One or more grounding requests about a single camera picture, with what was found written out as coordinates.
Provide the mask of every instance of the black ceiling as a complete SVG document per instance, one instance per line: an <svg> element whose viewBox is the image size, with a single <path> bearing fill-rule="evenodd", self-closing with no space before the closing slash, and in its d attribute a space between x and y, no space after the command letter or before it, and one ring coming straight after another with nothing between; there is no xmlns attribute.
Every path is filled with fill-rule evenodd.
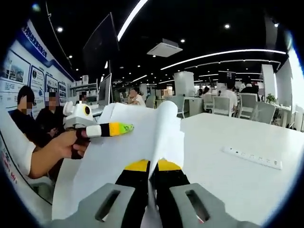
<svg viewBox="0 0 304 228"><path fill-rule="evenodd" d="M112 0L102 5L90 0L70 3L47 1L53 27L61 26L64 29L62 33L56 33L56 35L65 54L73 56L70 59L71 66L56 41L45 4L40 5L41 11L33 13L31 19L50 52L76 79L79 79L81 75L86 74L82 49L95 28L109 12L112 12L118 34L138 1ZM123 83L120 85L124 85L143 75L148 75L148 77L136 83L147 82L147 80L149 83L166 81L169 78L172 79L170 76L178 70L192 66L193 68L185 70L193 72L195 80L202 80L203 77L199 77L200 75L214 74L219 70L226 71L227 69L235 72L260 73L262 62L259 61L222 62L195 66L233 59L265 59L283 63L287 56L242 52L202 58L163 71L160 69L189 58L222 51L251 48L286 51L284 31L281 26L278 27L274 40L275 46L269 48L266 45L265 15L265 9L262 7L246 4L236 6L225 1L149 0L119 42L120 53L113 61L113 76L116 80L122 80ZM230 29L225 29L225 24L230 24ZM162 38L177 42L183 51L168 58L147 55L146 53ZM279 65L274 62L271 64L275 70ZM107 70L101 66L101 75L106 73ZM240 78L259 77L259 75L239 76Z"/></svg>

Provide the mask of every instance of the display board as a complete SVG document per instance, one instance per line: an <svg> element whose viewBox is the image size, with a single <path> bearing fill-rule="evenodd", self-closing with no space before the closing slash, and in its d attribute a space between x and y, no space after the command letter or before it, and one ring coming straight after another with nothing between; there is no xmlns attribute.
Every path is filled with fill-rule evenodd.
<svg viewBox="0 0 304 228"><path fill-rule="evenodd" d="M0 102L10 112L17 108L19 90L28 85L35 94L37 117L45 107L46 92L59 92L59 103L67 100L67 88L74 78L55 60L38 36L31 21L27 22L8 50L0 70Z"/></svg>

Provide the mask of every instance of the power strip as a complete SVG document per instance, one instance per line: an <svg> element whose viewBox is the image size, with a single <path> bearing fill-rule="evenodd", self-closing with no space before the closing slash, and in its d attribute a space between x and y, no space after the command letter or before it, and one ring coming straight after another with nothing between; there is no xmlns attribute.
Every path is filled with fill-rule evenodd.
<svg viewBox="0 0 304 228"><path fill-rule="evenodd" d="M278 160L275 160L275 159L263 158L263 157L260 157L260 156L256 156L254 154L250 154L250 153L246 153L246 152L242 152L242 151L237 151L237 150L234 150L230 147L222 148L222 152L237 156L237 157L245 159L247 161L251 161L251 162L254 162L254 163L265 165L265 166L268 166L268 167L271 167L271 168L274 168L274 169L277 169L277 170L281 170L283 168L282 167L282 161L278 161Z"/></svg>

